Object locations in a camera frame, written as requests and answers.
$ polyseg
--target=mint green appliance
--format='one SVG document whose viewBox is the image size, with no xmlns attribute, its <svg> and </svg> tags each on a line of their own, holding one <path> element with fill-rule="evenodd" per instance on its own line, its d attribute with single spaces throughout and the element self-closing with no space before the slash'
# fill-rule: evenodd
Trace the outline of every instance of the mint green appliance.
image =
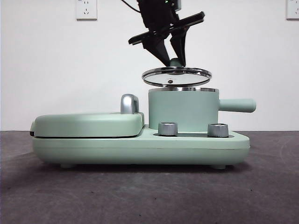
<svg viewBox="0 0 299 224">
<path fill-rule="evenodd" d="M 139 112 L 138 98 L 124 94 L 118 113 L 40 116 L 30 133 L 35 154 L 62 168 L 202 164 L 224 169 L 244 161 L 250 145 L 248 137 L 218 124 L 218 111 L 253 112 L 255 108 L 252 99 L 219 100 L 217 89 L 157 88 L 149 91 L 149 125 Z"/>
</svg>

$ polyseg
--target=cable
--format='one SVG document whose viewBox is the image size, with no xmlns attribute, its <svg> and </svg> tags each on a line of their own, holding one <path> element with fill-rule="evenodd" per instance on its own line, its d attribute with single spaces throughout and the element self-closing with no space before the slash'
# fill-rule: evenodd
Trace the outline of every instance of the cable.
<svg viewBox="0 0 299 224">
<path fill-rule="evenodd" d="M 125 3 L 127 6 L 129 6 L 131 9 L 133 9 L 134 11 L 141 13 L 140 11 L 138 11 L 137 9 L 133 8 L 132 6 L 130 6 L 125 0 L 121 0 L 123 3 Z"/>
</svg>

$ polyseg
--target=appliance foot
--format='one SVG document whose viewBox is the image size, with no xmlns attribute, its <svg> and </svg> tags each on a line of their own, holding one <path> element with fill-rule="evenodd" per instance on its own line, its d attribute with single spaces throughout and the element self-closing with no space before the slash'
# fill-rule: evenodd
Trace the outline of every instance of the appliance foot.
<svg viewBox="0 0 299 224">
<path fill-rule="evenodd" d="M 60 164 L 60 167 L 63 169 L 70 169 L 70 168 L 74 168 L 76 166 L 76 164 Z"/>
<path fill-rule="evenodd" d="M 226 165 L 210 165 L 213 169 L 225 169 Z"/>
</svg>

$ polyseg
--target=white wall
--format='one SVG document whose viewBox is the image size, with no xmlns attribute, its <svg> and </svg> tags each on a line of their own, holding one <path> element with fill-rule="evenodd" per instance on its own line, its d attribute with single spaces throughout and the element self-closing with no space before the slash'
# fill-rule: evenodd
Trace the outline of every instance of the white wall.
<svg viewBox="0 0 299 224">
<path fill-rule="evenodd" d="M 76 0 L 1 1 L 1 129 L 28 130 L 37 116 L 116 112 L 123 93 L 148 115 L 141 74 L 163 65 L 128 39 L 145 32 L 120 0 L 98 0 L 98 21 L 76 21 Z M 137 6 L 136 1 L 128 0 Z M 221 98 L 254 98 L 252 114 L 220 112 L 233 130 L 299 130 L 299 21 L 285 0 L 183 0 L 187 65 L 207 69 Z"/>
</svg>

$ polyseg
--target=pot handle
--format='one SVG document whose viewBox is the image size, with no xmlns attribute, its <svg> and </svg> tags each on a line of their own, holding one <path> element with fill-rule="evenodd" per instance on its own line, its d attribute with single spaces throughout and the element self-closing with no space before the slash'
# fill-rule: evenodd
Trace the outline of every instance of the pot handle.
<svg viewBox="0 0 299 224">
<path fill-rule="evenodd" d="M 247 112 L 256 110 L 256 102 L 253 99 L 220 99 L 220 111 Z"/>
</svg>

